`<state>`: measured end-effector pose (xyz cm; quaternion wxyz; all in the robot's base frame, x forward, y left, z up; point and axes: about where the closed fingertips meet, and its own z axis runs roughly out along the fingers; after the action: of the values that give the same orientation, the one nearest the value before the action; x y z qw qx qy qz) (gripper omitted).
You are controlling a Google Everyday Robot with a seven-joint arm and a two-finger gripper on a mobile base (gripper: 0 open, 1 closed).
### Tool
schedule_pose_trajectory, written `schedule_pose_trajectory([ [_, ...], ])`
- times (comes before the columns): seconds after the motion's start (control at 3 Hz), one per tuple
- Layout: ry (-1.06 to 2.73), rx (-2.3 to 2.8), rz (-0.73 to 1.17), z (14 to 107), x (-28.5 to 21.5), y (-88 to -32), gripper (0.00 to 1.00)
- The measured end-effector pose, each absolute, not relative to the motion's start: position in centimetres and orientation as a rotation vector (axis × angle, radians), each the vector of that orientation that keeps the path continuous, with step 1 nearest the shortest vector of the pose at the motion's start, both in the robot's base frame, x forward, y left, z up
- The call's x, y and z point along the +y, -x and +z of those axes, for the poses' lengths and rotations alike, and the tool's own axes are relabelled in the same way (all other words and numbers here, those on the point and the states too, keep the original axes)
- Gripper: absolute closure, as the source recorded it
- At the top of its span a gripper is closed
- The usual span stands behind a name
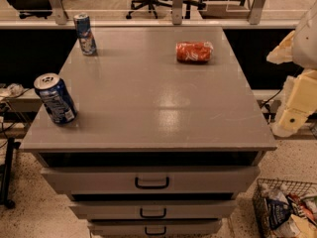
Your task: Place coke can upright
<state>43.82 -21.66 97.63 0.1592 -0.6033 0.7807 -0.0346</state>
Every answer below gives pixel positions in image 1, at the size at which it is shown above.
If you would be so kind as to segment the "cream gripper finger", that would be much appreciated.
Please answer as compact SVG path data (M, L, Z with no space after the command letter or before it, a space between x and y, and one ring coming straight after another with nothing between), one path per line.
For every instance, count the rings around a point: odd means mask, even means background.
M282 93L271 130L275 136L289 137L317 110L317 71L304 69L297 77L289 76Z
M291 31L267 56L266 60L281 64L292 61L292 43L295 31Z

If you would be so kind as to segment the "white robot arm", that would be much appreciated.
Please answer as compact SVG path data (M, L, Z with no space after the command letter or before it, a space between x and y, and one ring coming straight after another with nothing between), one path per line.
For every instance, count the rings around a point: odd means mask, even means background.
M286 78L281 104L271 125L275 136L289 137L317 111L317 2L266 60L275 64L292 61L303 67L298 76Z

